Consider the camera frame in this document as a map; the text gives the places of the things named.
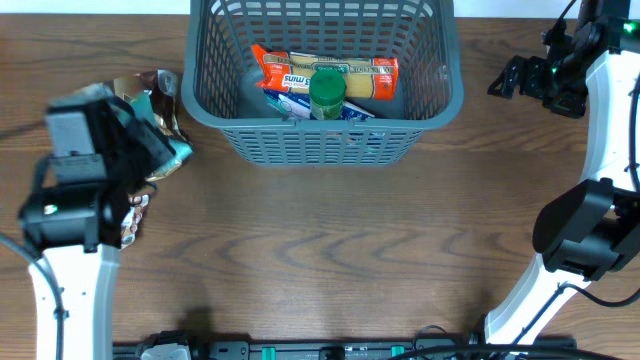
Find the teal tissue pack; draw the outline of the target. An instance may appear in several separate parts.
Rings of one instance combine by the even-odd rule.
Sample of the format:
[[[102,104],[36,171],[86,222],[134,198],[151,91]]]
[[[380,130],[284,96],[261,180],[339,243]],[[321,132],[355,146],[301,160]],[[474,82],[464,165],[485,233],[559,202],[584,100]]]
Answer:
[[[189,141],[180,133],[176,126],[171,127],[167,120],[154,112],[148,91],[137,93],[129,101],[129,104],[132,106],[136,117],[146,120],[153,128],[159,130],[175,151],[175,155],[169,162],[164,164],[161,172],[177,170],[193,153]]]

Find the orange spaghetti pack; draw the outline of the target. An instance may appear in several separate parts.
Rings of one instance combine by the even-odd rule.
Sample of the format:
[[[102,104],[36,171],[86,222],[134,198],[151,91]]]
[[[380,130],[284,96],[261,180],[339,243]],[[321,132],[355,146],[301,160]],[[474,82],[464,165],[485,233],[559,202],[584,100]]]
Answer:
[[[264,79],[262,89],[308,94],[311,77],[318,70],[336,70],[346,83],[348,98],[392,100],[399,78],[396,58],[334,58],[299,52],[267,51],[251,46]]]

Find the blue pasta box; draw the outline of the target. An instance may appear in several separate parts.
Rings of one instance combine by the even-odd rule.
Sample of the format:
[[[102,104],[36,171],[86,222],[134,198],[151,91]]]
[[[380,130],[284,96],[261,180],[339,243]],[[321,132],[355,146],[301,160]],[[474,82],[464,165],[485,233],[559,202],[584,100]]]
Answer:
[[[284,115],[299,119],[311,120],[347,120],[361,121],[373,118],[368,111],[347,101],[340,105],[316,106],[309,95],[278,92],[264,89],[266,102]]]

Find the green lid jar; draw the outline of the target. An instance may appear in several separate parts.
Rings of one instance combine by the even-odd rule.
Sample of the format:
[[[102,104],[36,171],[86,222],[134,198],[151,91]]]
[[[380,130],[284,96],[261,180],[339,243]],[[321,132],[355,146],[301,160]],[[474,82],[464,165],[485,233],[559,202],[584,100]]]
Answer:
[[[318,70],[310,79],[311,114],[318,120],[341,117],[346,97],[344,76],[336,70]]]

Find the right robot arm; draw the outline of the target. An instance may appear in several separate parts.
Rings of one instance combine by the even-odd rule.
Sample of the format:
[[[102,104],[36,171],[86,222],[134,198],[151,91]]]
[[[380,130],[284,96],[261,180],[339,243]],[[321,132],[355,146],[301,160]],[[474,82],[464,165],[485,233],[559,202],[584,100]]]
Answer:
[[[629,0],[581,1],[573,34],[559,17],[543,35],[546,56],[513,57],[487,90],[589,122],[579,183],[540,211],[535,255],[484,317],[484,344],[533,344],[574,294],[639,253],[639,23],[630,15]]]

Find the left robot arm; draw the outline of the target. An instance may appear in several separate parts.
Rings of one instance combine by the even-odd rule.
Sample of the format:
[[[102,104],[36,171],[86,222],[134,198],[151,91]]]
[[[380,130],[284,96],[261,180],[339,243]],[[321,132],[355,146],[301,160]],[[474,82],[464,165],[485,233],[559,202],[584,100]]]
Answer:
[[[110,359],[112,306],[129,197],[174,155],[115,95],[52,101],[51,154],[19,211],[36,296],[39,359]]]

